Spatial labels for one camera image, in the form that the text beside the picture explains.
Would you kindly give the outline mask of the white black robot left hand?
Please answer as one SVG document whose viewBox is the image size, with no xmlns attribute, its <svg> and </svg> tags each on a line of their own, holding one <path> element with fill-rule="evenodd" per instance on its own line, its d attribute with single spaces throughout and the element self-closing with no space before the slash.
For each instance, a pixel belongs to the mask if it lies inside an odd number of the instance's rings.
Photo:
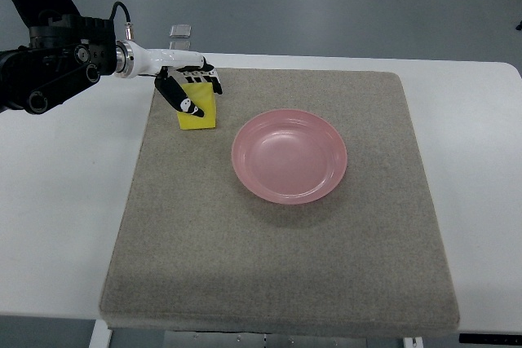
<svg viewBox="0 0 522 348">
<path fill-rule="evenodd" d="M 145 49 L 133 41 L 118 41 L 116 53 L 116 77 L 153 77 L 156 89 L 177 112 L 199 118 L 205 116 L 203 109 L 188 97 L 176 80 L 177 75 L 188 83 L 209 82 L 214 93 L 223 93 L 217 70 L 198 52 Z"/>
</svg>

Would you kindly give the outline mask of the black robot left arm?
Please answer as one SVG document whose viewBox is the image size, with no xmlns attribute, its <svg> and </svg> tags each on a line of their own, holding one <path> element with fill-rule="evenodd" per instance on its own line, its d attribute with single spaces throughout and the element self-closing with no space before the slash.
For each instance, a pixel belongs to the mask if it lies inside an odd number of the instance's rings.
<svg viewBox="0 0 522 348">
<path fill-rule="evenodd" d="M 29 28 L 30 43 L 1 53 L 1 110 L 40 115 L 63 104 L 125 67 L 114 18 L 122 9 L 126 35 L 133 37 L 130 13 L 115 2 L 107 19 L 44 10 Z"/>
</svg>

